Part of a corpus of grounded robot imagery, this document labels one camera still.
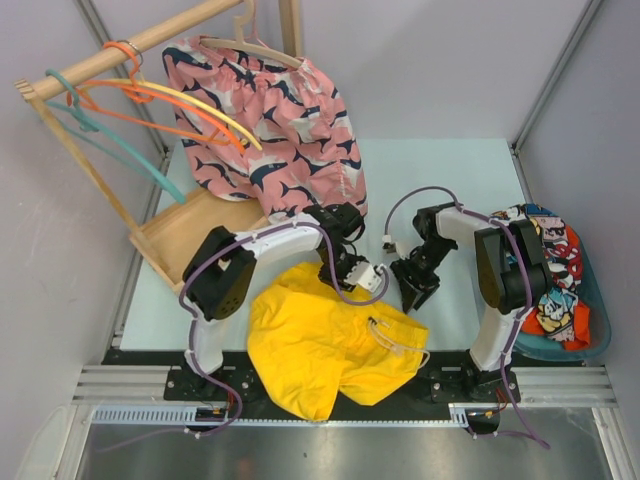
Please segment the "yellow shorts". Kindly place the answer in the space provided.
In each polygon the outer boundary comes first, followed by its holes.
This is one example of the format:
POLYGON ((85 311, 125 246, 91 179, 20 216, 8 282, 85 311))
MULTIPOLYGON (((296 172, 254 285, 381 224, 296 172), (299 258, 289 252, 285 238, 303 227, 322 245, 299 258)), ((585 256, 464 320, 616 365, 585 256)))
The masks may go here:
POLYGON ((396 308, 371 303, 362 288, 342 301, 318 279, 319 267, 304 262, 281 273, 252 302, 247 352, 259 373, 272 380, 291 372, 321 379, 342 369, 358 386, 375 393, 377 378, 408 381, 429 360, 427 327, 396 308))

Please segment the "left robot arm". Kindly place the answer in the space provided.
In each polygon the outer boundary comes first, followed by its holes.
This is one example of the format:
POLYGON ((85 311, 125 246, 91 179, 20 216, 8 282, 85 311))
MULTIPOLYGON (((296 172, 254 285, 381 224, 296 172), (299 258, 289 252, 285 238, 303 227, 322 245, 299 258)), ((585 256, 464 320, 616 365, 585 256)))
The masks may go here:
POLYGON ((185 360, 186 387, 197 398, 214 397, 221 387, 223 321, 245 302, 259 268, 299 253, 316 252, 318 279, 342 292, 357 287, 373 293, 383 284, 380 269, 347 246, 364 229, 349 203, 312 205, 293 217, 257 230, 210 231, 183 272, 180 306, 192 315, 185 360))

